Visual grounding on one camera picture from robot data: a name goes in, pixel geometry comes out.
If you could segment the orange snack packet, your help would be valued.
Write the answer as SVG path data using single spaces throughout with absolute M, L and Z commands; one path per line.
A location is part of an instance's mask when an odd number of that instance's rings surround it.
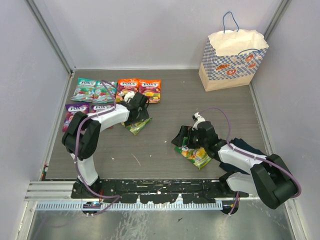
M 117 81 L 117 90 L 115 101 L 118 103 L 123 100 L 124 95 L 127 92 L 139 91 L 139 79 L 138 78 L 122 78 Z

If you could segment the yellow green Fox's candy bag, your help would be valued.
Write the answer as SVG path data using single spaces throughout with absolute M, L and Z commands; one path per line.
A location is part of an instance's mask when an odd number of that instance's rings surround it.
M 206 153 L 203 147 L 200 148 L 188 148 L 186 145 L 174 148 L 174 151 L 181 154 L 199 170 L 207 165 L 212 158 Z

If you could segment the teal Fox's candy bag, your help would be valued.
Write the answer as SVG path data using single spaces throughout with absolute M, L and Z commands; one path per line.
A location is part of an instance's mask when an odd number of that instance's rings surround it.
M 91 103 L 94 99 L 96 83 L 96 80 L 79 77 L 70 100 L 75 102 Z
M 95 84 L 95 92 L 93 95 L 93 104 L 112 103 L 116 96 L 117 83 L 115 81 L 100 81 Z

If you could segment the small purple snack packet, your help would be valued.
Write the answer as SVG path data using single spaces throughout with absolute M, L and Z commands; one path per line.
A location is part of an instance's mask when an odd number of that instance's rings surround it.
M 92 120 L 99 120 L 101 119 L 101 117 L 112 113 L 115 110 L 114 105 L 110 104 L 93 104 L 91 106 L 91 110 L 90 110 L 90 114 L 94 115 L 94 117 L 92 118 Z

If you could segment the purple Fox's berries candy bag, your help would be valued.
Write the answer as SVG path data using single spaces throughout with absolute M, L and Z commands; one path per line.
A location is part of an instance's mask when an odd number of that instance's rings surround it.
M 69 124 L 76 113 L 82 112 L 84 114 L 88 114 L 89 107 L 90 107 L 90 104 L 88 102 L 66 104 L 65 105 L 66 113 L 63 121 L 62 132 L 65 132 L 68 129 Z

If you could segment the checkered paper bakery bag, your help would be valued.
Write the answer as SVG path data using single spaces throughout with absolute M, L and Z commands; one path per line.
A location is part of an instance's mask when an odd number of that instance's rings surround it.
M 234 30 L 223 23 L 206 39 L 198 71 L 206 92 L 249 85 L 269 48 L 261 33 L 233 22 Z

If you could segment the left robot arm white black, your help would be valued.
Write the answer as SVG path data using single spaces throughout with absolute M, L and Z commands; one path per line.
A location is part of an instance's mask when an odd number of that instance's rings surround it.
M 62 137 L 62 144 L 73 158 L 82 192 L 88 198 L 100 193 L 100 177 L 95 169 L 94 152 L 100 133 L 116 124 L 126 126 L 149 118 L 149 99 L 139 92 L 129 91 L 123 100 L 96 113 L 77 112 Z

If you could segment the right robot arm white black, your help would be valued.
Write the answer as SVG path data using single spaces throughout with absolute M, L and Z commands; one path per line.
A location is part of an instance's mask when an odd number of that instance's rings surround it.
M 301 187 L 279 155 L 254 154 L 241 149 L 219 138 L 209 121 L 181 126 L 171 142 L 180 149 L 203 149 L 209 158 L 239 170 L 220 177 L 219 191 L 225 197 L 235 192 L 256 195 L 267 207 L 276 209 L 301 194 Z

